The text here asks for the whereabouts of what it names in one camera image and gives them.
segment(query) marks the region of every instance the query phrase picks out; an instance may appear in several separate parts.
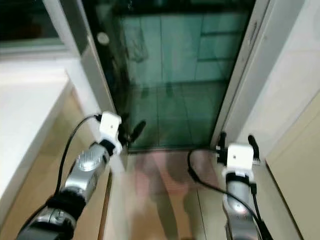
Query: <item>doorway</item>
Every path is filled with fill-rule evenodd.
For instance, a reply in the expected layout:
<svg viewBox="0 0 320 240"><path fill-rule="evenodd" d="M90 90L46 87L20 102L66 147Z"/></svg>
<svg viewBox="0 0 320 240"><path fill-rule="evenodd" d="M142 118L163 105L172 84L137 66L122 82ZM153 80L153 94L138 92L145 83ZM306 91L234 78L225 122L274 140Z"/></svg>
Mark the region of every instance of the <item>doorway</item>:
<svg viewBox="0 0 320 240"><path fill-rule="evenodd" d="M257 2L82 1L117 113L146 121L130 151L210 145Z"/></svg>

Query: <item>tiled floor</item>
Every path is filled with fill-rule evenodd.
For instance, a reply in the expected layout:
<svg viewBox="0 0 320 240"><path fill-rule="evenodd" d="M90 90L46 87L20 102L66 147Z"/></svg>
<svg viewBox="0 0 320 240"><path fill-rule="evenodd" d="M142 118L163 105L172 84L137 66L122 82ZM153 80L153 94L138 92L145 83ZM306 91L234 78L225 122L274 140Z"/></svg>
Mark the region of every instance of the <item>tiled floor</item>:
<svg viewBox="0 0 320 240"><path fill-rule="evenodd" d="M222 195L198 187L187 173L186 152L128 156L114 176L103 240L226 240ZM222 166L211 155L193 156L205 181L224 188ZM253 169L260 213L275 240L299 240L265 166Z"/></svg>
<svg viewBox="0 0 320 240"><path fill-rule="evenodd" d="M130 114L131 127L146 120L131 149L208 145L226 87L224 81L132 86L126 96L114 100L119 113Z"/></svg>

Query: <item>white door frame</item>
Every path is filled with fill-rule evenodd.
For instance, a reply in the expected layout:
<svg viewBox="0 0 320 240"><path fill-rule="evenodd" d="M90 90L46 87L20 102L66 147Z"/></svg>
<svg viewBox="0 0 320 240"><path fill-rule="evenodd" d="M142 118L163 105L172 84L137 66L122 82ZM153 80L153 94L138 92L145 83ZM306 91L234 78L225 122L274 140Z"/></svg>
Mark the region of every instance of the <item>white door frame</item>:
<svg viewBox="0 0 320 240"><path fill-rule="evenodd" d="M227 133L228 142L237 140L303 4L303 0L270 0L265 9L264 18L261 19L260 28L255 33L256 36L253 36L255 42L251 47L248 47L250 46L248 41L251 38L249 31L252 31L253 25L258 21L258 13L261 14L262 10L261 6L255 6L258 9L257 12L253 10L249 21L212 135L210 144L212 147L216 145L222 130ZM248 54L248 58L243 61L246 54Z"/></svg>

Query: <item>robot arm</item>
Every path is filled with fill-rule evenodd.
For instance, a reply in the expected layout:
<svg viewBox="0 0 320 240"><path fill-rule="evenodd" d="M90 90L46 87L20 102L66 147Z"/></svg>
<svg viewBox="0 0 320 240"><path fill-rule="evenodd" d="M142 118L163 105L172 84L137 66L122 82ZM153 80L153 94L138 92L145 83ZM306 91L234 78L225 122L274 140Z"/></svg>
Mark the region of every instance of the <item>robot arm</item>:
<svg viewBox="0 0 320 240"><path fill-rule="evenodd" d="M122 146L133 142L146 125L142 121L129 136L124 133L121 123L122 119L113 113L102 114L99 128L102 141L92 144L76 158L64 186L20 230L17 240L72 239L77 220L90 201L110 157L119 155Z"/></svg>
<svg viewBox="0 0 320 240"><path fill-rule="evenodd" d="M260 217L256 201L257 214L251 207L251 193L254 200L257 193L252 166L260 164L258 145L254 137L249 136L249 144L233 143L225 147L225 138L226 134L222 133L216 151L209 150L216 152L217 162L225 166L222 175L225 178L226 190L202 181L197 175L190 159L192 152L197 149L188 153L188 172L195 182L224 194L222 206L227 218L225 231L228 240L273 240Z"/></svg>

